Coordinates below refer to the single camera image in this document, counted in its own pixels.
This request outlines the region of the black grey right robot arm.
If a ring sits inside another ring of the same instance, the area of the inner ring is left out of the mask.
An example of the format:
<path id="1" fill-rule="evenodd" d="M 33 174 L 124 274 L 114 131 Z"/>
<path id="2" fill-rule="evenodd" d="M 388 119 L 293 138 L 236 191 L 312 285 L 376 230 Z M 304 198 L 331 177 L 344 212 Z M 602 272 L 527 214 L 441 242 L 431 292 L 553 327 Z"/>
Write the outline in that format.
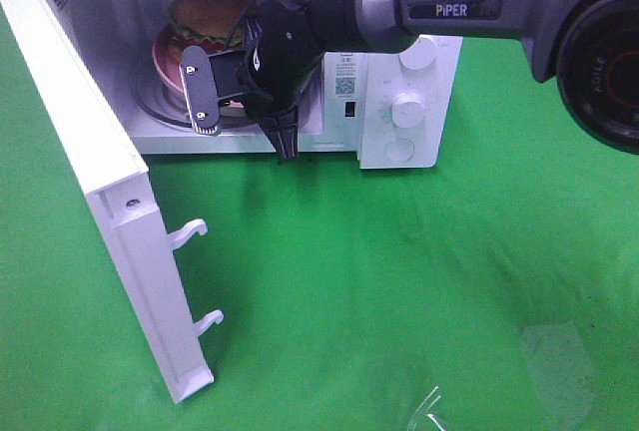
<path id="1" fill-rule="evenodd" d="M 285 160 L 298 154 L 297 96 L 324 54 L 399 53 L 421 34 L 520 42 L 584 131 L 638 150 L 638 0 L 262 0 L 255 24 L 241 49 L 210 57 L 216 98 L 239 100 Z"/>

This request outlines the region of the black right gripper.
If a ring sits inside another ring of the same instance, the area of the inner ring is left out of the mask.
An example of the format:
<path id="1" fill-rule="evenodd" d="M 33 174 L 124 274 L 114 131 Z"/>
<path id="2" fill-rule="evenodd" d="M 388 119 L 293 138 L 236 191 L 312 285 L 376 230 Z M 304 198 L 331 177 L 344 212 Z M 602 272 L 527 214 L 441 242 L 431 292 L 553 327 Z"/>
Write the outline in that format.
<path id="1" fill-rule="evenodd" d="M 210 57 L 217 102 L 236 101 L 257 120 L 281 161 L 299 156 L 299 93 L 322 55 L 310 0 L 261 0 L 258 35 Z"/>

